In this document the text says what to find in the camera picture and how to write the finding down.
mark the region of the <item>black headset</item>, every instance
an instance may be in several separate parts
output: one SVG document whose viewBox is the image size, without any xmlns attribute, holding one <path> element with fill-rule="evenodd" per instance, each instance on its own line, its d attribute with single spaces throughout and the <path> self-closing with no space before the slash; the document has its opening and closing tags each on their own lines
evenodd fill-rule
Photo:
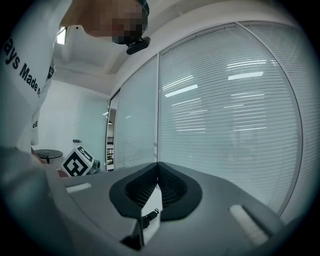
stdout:
<svg viewBox="0 0 320 256">
<path fill-rule="evenodd" d="M 148 16 L 150 13 L 149 5 L 146 0 L 137 0 L 142 6 L 142 18 L 138 20 L 136 29 L 130 31 L 129 35 L 125 36 L 113 36 L 112 41 L 119 45 L 126 45 L 128 49 L 126 53 L 129 55 L 135 54 L 150 44 L 150 37 L 142 38 L 143 33 L 148 26 Z"/>
</svg>

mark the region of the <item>window blinds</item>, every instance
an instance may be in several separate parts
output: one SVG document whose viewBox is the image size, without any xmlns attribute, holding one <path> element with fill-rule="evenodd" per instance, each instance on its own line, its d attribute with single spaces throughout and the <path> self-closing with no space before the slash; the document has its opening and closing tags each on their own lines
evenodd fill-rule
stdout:
<svg viewBox="0 0 320 256">
<path fill-rule="evenodd" d="M 227 179 L 279 211 L 301 148 L 273 56 L 234 27 L 169 50 L 159 65 L 158 161 Z"/>
<path fill-rule="evenodd" d="M 311 46 L 298 30 L 277 25 L 249 25 L 286 70 L 299 106 L 303 130 L 301 168 L 282 219 L 291 221 L 308 209 L 317 188 L 320 165 L 320 92 L 318 64 Z"/>
<path fill-rule="evenodd" d="M 154 162 L 157 59 L 122 86 L 115 121 L 115 171 Z"/>
</svg>

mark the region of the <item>person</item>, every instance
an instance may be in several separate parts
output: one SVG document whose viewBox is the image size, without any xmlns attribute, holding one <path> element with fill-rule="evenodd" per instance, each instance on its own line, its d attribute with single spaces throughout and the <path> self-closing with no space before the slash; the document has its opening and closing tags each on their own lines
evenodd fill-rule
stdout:
<svg viewBox="0 0 320 256">
<path fill-rule="evenodd" d="M 92 37 L 142 34 L 145 0 L 36 0 L 0 52 L 0 146 L 32 153 L 39 114 L 55 72 L 53 45 L 62 28 L 78 26 Z"/>
</svg>

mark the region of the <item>black round table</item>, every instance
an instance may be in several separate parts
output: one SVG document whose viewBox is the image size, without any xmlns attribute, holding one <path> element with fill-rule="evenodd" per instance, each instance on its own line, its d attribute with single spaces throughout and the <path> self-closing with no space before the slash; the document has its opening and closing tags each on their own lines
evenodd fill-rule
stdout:
<svg viewBox="0 0 320 256">
<path fill-rule="evenodd" d="M 46 159 L 46 162 L 50 164 L 50 159 L 62 157 L 63 153 L 59 150 L 53 149 L 38 149 L 35 153 L 41 158 Z"/>
</svg>

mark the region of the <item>white t-shirt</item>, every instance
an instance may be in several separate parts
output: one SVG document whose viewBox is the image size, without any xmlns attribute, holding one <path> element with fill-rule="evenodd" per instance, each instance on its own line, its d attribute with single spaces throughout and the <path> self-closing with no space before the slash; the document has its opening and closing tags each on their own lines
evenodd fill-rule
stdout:
<svg viewBox="0 0 320 256">
<path fill-rule="evenodd" d="M 33 125 L 50 86 L 54 43 L 71 3 L 36 0 L 7 35 L 0 50 L 0 147 L 30 153 L 31 142 L 37 143 Z"/>
</svg>

